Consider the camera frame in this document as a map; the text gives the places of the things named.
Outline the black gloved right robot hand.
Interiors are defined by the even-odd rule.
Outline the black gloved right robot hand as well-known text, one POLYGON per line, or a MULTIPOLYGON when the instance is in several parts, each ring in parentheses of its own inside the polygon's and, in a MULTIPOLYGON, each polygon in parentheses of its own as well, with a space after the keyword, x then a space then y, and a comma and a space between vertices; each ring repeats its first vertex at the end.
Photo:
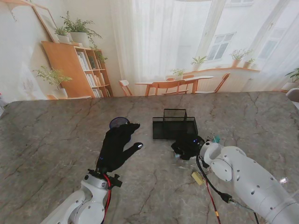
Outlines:
POLYGON ((177 137, 171 148, 182 160, 190 160, 201 150, 205 141, 198 135, 185 133, 177 137))

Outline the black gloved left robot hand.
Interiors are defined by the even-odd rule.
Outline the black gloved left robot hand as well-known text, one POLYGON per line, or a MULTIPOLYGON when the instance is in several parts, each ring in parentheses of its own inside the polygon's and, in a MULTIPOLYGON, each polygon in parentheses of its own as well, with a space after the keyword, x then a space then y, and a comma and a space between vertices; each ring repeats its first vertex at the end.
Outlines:
POLYGON ((105 174, 117 170, 143 147, 142 143, 136 142, 130 148, 124 150, 125 145, 131 140, 131 135, 139 127, 140 124, 128 123, 114 127, 106 133, 96 164, 96 171, 105 174))

